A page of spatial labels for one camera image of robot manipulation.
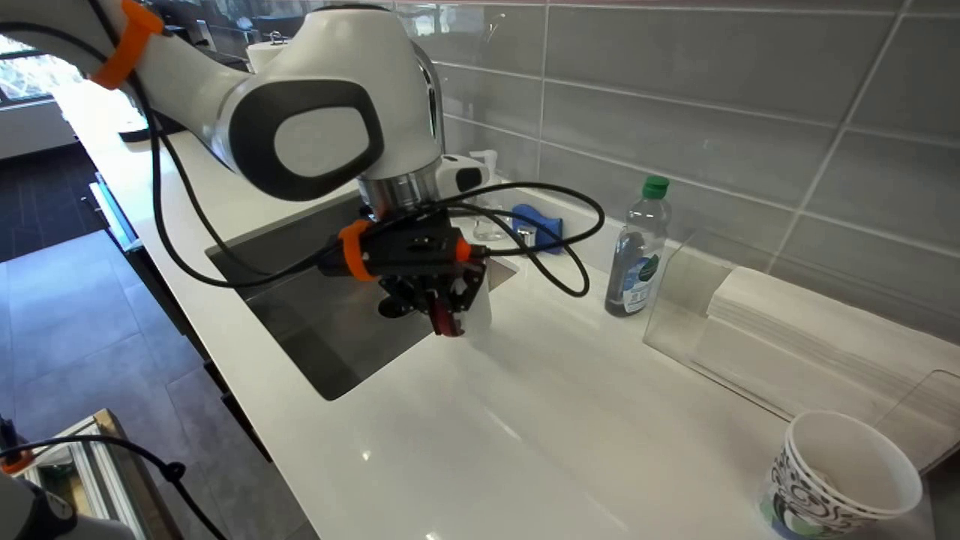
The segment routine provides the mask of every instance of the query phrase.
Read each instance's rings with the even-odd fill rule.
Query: window
[[[77,81],[83,81],[80,72],[60,56],[0,35],[0,108],[47,100],[50,91]]]

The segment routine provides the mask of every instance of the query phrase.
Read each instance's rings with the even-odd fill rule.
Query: bottle label
[[[640,311],[650,300],[650,280],[660,267],[660,258],[640,258],[633,267],[625,271],[625,311]]]

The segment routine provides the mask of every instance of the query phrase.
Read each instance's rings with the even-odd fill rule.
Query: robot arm
[[[122,33],[136,0],[91,0]],[[110,35],[86,0],[2,0],[0,20],[28,20],[91,41],[105,56]],[[98,59],[38,33],[18,33],[95,72]],[[337,5],[305,15],[268,68],[220,66],[174,35],[153,35],[137,59],[149,108],[195,133],[208,149],[258,189],[305,202],[361,178],[379,184],[431,174],[442,156],[428,84],[397,15]]]

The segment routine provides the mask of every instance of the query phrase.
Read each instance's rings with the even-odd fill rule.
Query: blue object
[[[545,217],[535,203],[517,203],[511,211],[511,229],[519,237],[525,237],[532,232],[535,248],[562,251],[562,246],[555,246],[555,244],[563,241],[563,218]]]

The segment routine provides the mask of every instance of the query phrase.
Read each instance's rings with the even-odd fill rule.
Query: bottle cap
[[[662,199],[665,199],[665,189],[669,189],[669,179],[650,174],[650,178],[642,184],[642,199],[648,199],[648,202],[662,202]]]

